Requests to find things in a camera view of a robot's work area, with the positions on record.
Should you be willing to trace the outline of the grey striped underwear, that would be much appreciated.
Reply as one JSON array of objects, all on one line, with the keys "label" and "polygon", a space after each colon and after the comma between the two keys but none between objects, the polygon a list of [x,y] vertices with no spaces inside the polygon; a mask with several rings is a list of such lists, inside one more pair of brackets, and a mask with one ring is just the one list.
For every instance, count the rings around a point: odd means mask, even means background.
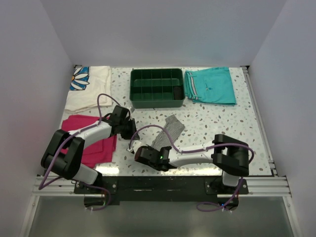
[{"label": "grey striped underwear", "polygon": [[[185,126],[178,120],[175,115],[171,115],[165,119],[164,129],[168,132],[173,142],[175,142],[181,133],[184,131]],[[160,150],[162,147],[171,146],[171,142],[164,131],[161,131],[152,143],[152,147]]]}]

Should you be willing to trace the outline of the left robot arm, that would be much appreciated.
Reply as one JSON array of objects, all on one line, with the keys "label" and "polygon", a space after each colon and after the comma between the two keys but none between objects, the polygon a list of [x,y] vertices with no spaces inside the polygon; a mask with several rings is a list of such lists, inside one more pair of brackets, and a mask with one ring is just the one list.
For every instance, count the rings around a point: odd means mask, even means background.
[{"label": "left robot arm", "polygon": [[95,123],[72,131],[59,129],[53,134],[41,159],[41,166],[46,169],[39,189],[48,186],[46,182],[50,172],[59,178],[85,183],[85,188],[92,194],[102,189],[100,172],[81,163],[83,151],[101,140],[120,135],[124,140],[131,140],[136,132],[132,111],[116,105],[112,113],[100,117]]}]

